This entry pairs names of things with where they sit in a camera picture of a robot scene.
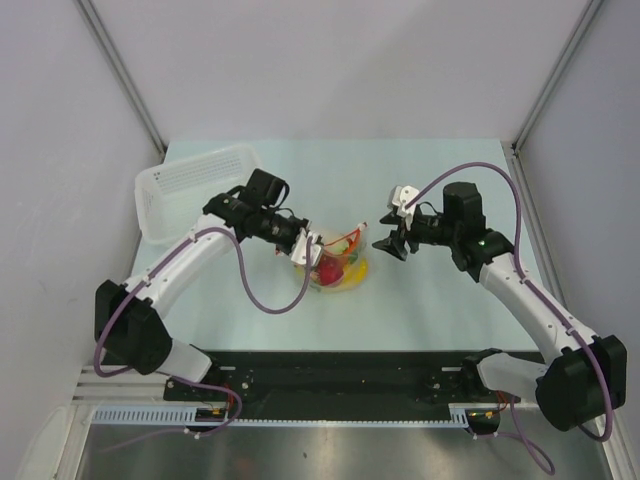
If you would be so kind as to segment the yellow toy banana bunch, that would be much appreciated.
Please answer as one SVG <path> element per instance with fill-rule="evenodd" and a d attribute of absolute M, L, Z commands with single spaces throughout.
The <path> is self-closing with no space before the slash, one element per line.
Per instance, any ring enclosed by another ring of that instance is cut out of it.
<path fill-rule="evenodd" d="M 342 261 L 344 276 L 340 282 L 336 282 L 329 287 L 322 287 L 317 283 L 316 267 L 312 269 L 308 287 L 312 291 L 320 293 L 338 293 L 351 290 L 359 286 L 368 276 L 369 264 L 366 259 L 358 260 L 355 263 Z"/>

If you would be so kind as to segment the clear zip top bag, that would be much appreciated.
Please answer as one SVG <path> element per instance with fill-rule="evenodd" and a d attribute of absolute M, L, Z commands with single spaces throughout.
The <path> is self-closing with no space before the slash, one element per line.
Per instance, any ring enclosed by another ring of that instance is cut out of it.
<path fill-rule="evenodd" d="M 308 290 L 334 293 L 356 288 L 370 270 L 366 222 L 347 232 L 313 227 L 298 234 L 290 259 Z"/>

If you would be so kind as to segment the red toy apple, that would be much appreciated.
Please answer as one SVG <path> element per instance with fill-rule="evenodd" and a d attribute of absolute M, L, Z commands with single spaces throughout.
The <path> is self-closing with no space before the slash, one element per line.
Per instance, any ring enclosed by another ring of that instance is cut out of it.
<path fill-rule="evenodd" d="M 336 257 L 323 257 L 316 268 L 317 283 L 329 287 L 340 282 L 344 276 L 342 261 Z"/>

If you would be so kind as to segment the green toy chili pepper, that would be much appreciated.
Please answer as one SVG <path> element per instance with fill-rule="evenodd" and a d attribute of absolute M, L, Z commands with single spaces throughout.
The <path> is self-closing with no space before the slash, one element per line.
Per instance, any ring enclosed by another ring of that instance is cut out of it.
<path fill-rule="evenodd" d="M 351 238 L 336 241 L 328 246 L 328 250 L 335 256 L 349 255 L 357 247 L 357 242 Z"/>

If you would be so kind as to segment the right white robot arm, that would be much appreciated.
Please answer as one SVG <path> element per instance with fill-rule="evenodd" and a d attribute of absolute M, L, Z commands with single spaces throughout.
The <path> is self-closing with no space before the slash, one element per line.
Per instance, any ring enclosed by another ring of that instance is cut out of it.
<path fill-rule="evenodd" d="M 473 183 L 443 189 L 443 210 L 425 214 L 418 190 L 395 187 L 382 223 L 389 236 L 374 248 L 406 260 L 421 245 L 446 247 L 456 267 L 493 294 L 534 341 L 536 363 L 490 348 L 467 358 L 463 393 L 484 401 L 495 391 L 538 405 L 556 429 L 568 431 L 597 417 L 610 419 L 626 402 L 627 350 L 614 335 L 601 337 L 576 320 L 516 265 L 515 247 L 486 225 Z"/>

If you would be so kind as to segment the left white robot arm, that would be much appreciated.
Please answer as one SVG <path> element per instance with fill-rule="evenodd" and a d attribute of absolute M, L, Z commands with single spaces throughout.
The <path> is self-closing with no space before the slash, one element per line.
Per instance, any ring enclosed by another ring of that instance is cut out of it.
<path fill-rule="evenodd" d="M 95 373 L 104 353 L 121 362 L 123 372 L 161 373 L 184 382 L 197 398 L 214 397 L 221 387 L 213 361 L 197 347 L 171 337 L 163 318 L 182 292 L 210 262 L 235 251 L 240 277 L 248 281 L 241 243 L 257 238 L 276 247 L 304 269 L 305 285 L 323 251 L 322 236 L 306 218 L 283 216 L 288 183 L 261 169 L 247 183 L 211 198 L 188 233 L 143 273 L 122 284 L 103 282 L 95 293 L 93 356 Z"/>

